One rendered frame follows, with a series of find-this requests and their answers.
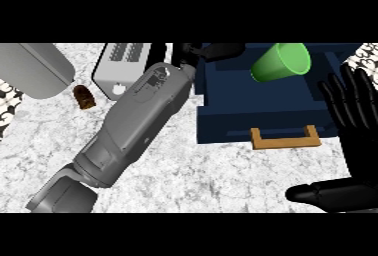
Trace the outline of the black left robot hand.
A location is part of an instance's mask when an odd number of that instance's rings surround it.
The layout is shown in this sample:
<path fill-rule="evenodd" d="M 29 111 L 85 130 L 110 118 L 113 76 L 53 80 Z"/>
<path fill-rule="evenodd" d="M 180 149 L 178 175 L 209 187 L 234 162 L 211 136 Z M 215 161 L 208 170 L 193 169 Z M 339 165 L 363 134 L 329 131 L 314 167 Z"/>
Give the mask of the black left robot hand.
<path fill-rule="evenodd" d="M 219 61 L 237 57 L 243 51 L 243 43 L 211 43 L 208 46 L 202 46 L 200 43 L 174 43 L 171 64 L 196 66 L 199 59 L 206 62 Z"/>

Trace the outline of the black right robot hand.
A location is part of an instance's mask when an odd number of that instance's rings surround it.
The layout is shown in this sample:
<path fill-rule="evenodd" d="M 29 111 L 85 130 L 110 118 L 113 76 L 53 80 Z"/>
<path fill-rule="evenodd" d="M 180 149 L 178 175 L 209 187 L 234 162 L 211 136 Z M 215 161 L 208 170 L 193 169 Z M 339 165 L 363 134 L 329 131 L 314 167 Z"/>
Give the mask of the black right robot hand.
<path fill-rule="evenodd" d="M 339 67 L 317 83 L 346 163 L 348 178 L 290 187 L 290 202 L 315 206 L 327 213 L 378 209 L 378 90 L 363 69 Z"/>

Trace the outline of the green plastic cup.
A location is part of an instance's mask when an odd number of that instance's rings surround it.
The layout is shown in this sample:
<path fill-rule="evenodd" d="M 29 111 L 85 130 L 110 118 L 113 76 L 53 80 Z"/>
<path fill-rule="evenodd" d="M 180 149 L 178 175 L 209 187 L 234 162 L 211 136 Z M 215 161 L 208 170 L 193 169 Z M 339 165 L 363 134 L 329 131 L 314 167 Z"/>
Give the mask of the green plastic cup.
<path fill-rule="evenodd" d="M 256 82 L 304 75 L 311 68 L 309 53 L 302 43 L 275 43 L 250 66 Z"/>

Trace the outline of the dark blue open drawer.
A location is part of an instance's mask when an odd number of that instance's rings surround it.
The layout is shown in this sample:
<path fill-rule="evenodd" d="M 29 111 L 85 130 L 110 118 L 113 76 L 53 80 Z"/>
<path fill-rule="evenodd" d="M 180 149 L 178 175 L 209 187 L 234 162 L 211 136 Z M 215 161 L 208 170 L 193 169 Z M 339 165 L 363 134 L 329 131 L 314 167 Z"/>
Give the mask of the dark blue open drawer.
<path fill-rule="evenodd" d="M 324 111 L 315 83 L 329 73 L 339 73 L 339 64 L 360 46 L 360 43 L 305 43 L 311 57 L 308 73 L 264 83 L 252 79 L 249 69 L 271 43 L 246 43 L 237 57 L 199 61 L 196 93 L 203 95 L 206 110 L 219 113 Z"/>

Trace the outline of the dark blue drawer front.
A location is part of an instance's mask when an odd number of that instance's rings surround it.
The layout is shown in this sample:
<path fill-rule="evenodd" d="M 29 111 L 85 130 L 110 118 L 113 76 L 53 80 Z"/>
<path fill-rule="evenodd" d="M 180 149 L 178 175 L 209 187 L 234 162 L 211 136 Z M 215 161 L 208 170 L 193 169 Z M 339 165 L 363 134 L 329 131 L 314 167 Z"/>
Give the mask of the dark blue drawer front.
<path fill-rule="evenodd" d="M 264 139 L 298 138 L 304 126 L 312 125 L 320 138 L 336 136 L 336 127 L 326 110 L 265 113 L 222 113 L 211 107 L 199 107 L 196 115 L 196 141 L 199 144 L 246 142 L 249 129 L 258 128 Z"/>

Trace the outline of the pale grey toaster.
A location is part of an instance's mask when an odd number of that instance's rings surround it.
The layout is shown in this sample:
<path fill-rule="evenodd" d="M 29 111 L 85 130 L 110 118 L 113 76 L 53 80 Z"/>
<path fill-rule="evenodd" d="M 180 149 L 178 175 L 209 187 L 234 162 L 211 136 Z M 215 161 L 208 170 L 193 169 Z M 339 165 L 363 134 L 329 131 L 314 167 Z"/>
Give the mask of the pale grey toaster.
<path fill-rule="evenodd" d="M 163 43 L 106 43 L 91 80 L 109 100 L 116 101 L 147 68 L 165 59 Z"/>

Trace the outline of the small brown pastry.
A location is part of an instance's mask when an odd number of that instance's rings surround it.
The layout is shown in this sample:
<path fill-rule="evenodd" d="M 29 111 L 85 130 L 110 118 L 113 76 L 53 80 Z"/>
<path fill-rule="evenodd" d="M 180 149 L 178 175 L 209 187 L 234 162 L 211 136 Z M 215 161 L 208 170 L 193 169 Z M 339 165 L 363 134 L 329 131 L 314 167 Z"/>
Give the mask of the small brown pastry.
<path fill-rule="evenodd" d="M 72 92 L 81 110 L 95 106 L 92 94 L 84 85 L 76 85 Z"/>

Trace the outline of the large grey rounded appliance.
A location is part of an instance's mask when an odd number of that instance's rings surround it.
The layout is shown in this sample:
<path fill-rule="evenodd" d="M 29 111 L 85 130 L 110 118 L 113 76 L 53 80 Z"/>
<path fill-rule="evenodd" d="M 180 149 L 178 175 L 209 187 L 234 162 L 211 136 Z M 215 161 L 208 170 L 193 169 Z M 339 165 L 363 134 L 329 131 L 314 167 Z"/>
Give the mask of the large grey rounded appliance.
<path fill-rule="evenodd" d="M 0 43 L 0 78 L 30 98 L 55 96 L 75 69 L 51 43 Z"/>

